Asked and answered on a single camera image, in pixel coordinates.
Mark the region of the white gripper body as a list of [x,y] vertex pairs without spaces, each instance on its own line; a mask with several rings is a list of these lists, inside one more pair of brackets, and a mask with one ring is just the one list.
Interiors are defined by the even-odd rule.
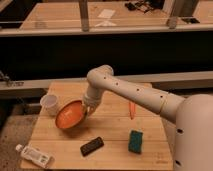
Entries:
[[90,116],[93,114],[97,107],[100,105],[101,100],[100,99],[95,99],[93,97],[89,97],[87,94],[83,95],[82,98],[83,102],[83,111],[86,116]]

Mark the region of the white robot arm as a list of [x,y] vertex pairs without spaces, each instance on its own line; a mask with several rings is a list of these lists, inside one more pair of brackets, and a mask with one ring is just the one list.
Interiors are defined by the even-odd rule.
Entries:
[[91,69],[83,104],[93,113],[105,91],[113,92],[176,125],[174,171],[213,171],[213,96],[187,98],[118,79],[109,65]]

